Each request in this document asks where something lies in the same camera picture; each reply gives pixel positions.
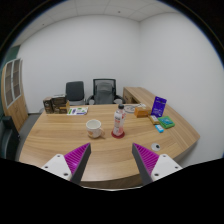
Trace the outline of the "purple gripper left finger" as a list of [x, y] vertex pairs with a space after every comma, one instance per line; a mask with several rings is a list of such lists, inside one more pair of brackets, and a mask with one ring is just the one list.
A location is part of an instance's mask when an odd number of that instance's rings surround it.
[[42, 169], [79, 185], [90, 154], [91, 144], [87, 143], [65, 155], [56, 154]]

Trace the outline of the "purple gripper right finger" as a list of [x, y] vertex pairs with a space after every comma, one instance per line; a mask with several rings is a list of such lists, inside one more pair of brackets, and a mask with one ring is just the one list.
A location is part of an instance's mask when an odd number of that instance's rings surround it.
[[182, 169], [182, 167], [167, 154], [158, 155], [150, 149], [136, 143], [132, 145], [132, 154], [144, 185]]

